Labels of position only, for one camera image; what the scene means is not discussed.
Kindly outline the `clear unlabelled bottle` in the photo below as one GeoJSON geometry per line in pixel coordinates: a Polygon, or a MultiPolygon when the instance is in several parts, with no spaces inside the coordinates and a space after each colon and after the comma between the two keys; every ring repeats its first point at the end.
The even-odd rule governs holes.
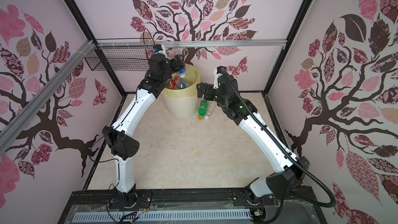
{"type": "Polygon", "coordinates": [[[215,103],[214,102],[209,102],[206,115],[204,116],[204,120],[209,120],[210,117],[212,116],[212,113],[214,112],[215,109],[215,103]]]}

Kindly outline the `green bottle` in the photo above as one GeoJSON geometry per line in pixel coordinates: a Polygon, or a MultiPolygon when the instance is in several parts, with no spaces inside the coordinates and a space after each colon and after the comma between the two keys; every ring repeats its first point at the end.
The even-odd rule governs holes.
{"type": "Polygon", "coordinates": [[[208,101],[201,100],[198,109],[198,119],[200,120],[204,119],[205,115],[207,114],[207,110],[208,110],[208,101]]]}

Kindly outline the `red yellow label bottle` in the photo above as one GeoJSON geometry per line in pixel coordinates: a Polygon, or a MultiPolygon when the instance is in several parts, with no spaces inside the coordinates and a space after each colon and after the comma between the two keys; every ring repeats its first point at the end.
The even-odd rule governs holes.
{"type": "Polygon", "coordinates": [[[178,77],[178,76],[175,76],[175,77],[173,77],[173,78],[170,80],[170,82],[166,85],[166,88],[167,88],[167,89],[170,89],[170,90],[178,90],[178,89],[179,89],[178,84],[179,84],[179,77],[178,77]]]}

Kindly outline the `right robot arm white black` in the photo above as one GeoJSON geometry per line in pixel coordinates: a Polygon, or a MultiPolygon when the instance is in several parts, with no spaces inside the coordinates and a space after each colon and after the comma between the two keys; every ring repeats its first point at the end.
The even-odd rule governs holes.
{"type": "Polygon", "coordinates": [[[309,161],[295,155],[267,127],[257,108],[237,91],[237,81],[231,75],[218,74],[216,85],[197,84],[198,97],[206,101],[214,101],[236,125],[241,127],[255,141],[270,162],[274,173],[266,178],[251,182],[249,190],[256,197],[274,195],[284,198],[303,180],[305,170],[309,169],[309,161]]]}

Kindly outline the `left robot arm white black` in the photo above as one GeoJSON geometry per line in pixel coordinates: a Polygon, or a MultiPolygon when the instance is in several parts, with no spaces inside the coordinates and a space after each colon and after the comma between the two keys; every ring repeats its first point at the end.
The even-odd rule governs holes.
{"type": "Polygon", "coordinates": [[[149,106],[172,80],[172,75],[186,68],[179,56],[169,59],[160,52],[149,58],[148,65],[149,70],[138,85],[134,100],[112,126],[105,126],[102,130],[116,161],[116,190],[124,197],[128,197],[135,188],[133,158],[140,147],[140,143],[132,138],[135,128],[149,106]]]}

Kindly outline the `yellow plastic bin liner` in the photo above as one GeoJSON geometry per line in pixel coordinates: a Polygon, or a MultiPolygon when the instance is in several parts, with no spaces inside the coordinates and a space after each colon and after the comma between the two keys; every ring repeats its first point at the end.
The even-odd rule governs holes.
{"type": "Polygon", "coordinates": [[[193,65],[186,65],[186,72],[184,81],[188,83],[188,87],[185,89],[169,89],[164,88],[161,94],[171,98],[182,98],[182,97],[197,97],[197,84],[201,82],[199,71],[193,65]]]}

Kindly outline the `aluminium rail back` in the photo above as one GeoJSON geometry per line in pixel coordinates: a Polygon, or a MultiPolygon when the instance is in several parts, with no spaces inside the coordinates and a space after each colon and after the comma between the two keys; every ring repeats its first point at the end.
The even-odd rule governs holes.
{"type": "Polygon", "coordinates": [[[135,47],[163,45],[165,48],[196,48],[196,47],[254,47],[254,46],[285,46],[285,39],[248,39],[248,40],[205,40],[205,41],[156,41],[146,40],[140,42],[139,39],[121,42],[120,40],[106,39],[99,41],[96,45],[99,48],[105,47],[135,47]]]}

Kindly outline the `aluminium rail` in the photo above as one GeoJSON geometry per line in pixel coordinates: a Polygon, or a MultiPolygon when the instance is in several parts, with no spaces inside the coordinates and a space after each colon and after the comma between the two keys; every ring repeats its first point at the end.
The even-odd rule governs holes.
{"type": "Polygon", "coordinates": [[[21,113],[8,124],[1,132],[1,154],[5,153],[10,145],[17,139],[29,122],[37,115],[39,110],[55,93],[56,89],[66,80],[76,66],[95,49],[92,40],[86,40],[81,47],[73,53],[72,57],[60,70],[47,82],[37,95],[22,109],[21,113]]]}
{"type": "Polygon", "coordinates": [[[205,41],[156,41],[146,40],[140,42],[139,39],[121,42],[120,40],[106,39],[99,41],[96,45],[99,48],[105,47],[135,47],[163,45],[165,48],[196,48],[196,47],[254,47],[254,46],[285,46],[285,39],[248,39],[248,40],[205,40],[205,41]]]}

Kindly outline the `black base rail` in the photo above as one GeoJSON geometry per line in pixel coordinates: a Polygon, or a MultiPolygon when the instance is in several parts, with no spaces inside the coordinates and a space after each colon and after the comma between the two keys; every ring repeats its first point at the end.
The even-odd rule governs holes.
{"type": "Polygon", "coordinates": [[[114,224],[325,224],[319,206],[295,196],[281,200],[274,195],[257,200],[248,197],[245,188],[207,189],[134,189],[124,197],[111,186],[108,190],[73,192],[59,219],[60,224],[71,224],[77,212],[173,211],[196,209],[248,209],[251,220],[208,220],[182,222],[143,222],[135,218],[130,223],[114,224]]]}

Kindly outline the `aluminium rail left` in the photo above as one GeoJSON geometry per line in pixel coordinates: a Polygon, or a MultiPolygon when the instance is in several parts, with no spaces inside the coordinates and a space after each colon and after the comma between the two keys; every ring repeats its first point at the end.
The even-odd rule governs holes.
{"type": "Polygon", "coordinates": [[[86,40],[81,47],[73,53],[72,57],[60,70],[47,82],[37,95],[22,109],[21,113],[8,124],[1,132],[1,154],[5,153],[10,145],[17,139],[29,122],[37,115],[39,110],[55,93],[56,89],[66,80],[76,66],[95,49],[92,40],[86,40]]]}

